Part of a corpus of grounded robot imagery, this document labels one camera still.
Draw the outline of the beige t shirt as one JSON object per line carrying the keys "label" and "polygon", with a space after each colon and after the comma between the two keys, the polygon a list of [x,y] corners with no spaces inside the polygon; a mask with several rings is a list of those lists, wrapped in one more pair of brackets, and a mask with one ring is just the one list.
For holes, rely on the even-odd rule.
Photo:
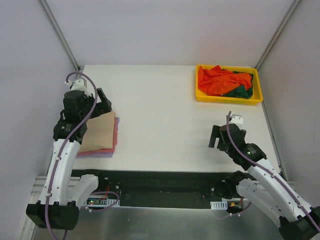
{"label": "beige t shirt", "polygon": [[83,136],[79,153],[101,149],[111,149],[114,146],[115,112],[102,114],[87,122],[87,131]]}

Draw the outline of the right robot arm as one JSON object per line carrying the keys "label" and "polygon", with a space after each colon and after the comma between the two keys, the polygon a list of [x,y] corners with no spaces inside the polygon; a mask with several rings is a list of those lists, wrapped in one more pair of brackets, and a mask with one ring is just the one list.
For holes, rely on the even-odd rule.
{"label": "right robot arm", "polygon": [[284,240],[311,240],[320,232],[320,208],[311,206],[277,173],[262,149],[245,141],[236,124],[212,127],[209,147],[225,152],[247,174],[236,171],[215,186],[224,199],[241,196],[267,215]]}

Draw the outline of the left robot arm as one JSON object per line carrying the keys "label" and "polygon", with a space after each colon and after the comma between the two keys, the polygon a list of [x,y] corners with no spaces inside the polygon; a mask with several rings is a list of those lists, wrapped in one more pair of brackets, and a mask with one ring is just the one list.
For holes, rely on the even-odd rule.
{"label": "left robot arm", "polygon": [[26,215],[42,229],[70,231],[79,219],[80,208],[89,195],[105,191],[106,183],[93,174],[85,174],[69,188],[76,156],[87,131],[87,121],[112,110],[103,90],[87,95],[83,90],[64,94],[63,110],[53,129],[53,151],[45,184],[36,203],[30,203]]}

